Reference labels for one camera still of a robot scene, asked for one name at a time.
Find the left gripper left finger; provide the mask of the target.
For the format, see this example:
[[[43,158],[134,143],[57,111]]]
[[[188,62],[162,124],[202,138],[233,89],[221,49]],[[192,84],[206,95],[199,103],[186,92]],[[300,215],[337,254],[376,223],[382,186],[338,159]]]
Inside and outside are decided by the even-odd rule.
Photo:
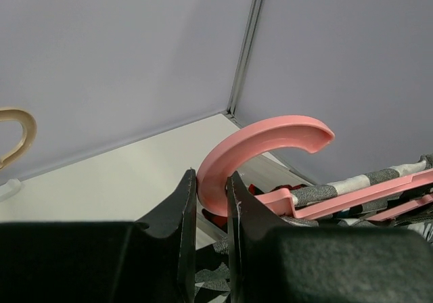
[[[2,302],[193,302],[196,173],[135,221],[1,225]]]

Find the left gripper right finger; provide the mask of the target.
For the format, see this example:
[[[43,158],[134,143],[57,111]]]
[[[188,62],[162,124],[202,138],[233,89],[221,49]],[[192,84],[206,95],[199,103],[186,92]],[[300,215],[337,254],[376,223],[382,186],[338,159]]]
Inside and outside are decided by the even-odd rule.
[[[431,302],[432,246],[414,231],[293,227],[227,180],[232,302]]]

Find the grey black plaid shirt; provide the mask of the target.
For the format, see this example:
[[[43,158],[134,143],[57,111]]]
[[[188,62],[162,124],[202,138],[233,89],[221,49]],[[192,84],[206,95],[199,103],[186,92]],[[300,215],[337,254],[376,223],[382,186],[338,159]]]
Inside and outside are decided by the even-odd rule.
[[[328,200],[338,195],[364,189],[385,181],[404,177],[409,174],[429,170],[432,168],[432,155],[424,154],[419,161],[412,164],[391,166],[375,172],[360,174],[343,181],[324,185],[308,186],[299,184],[279,185],[278,189],[287,189],[294,198],[296,207],[302,208],[307,204]],[[428,243],[432,242],[432,204],[427,204],[417,210],[402,214],[393,220],[369,222],[364,216],[369,213],[378,213],[391,209],[409,200],[432,193],[432,185],[424,185],[409,189],[389,198],[369,202],[360,206],[337,212],[329,217],[319,220],[295,219],[283,216],[289,225],[300,227],[318,227],[337,225],[339,227],[397,227],[415,231]],[[195,273],[195,302],[229,302],[231,289],[229,284],[229,246],[227,239],[223,238],[213,244],[205,246],[196,252]]]

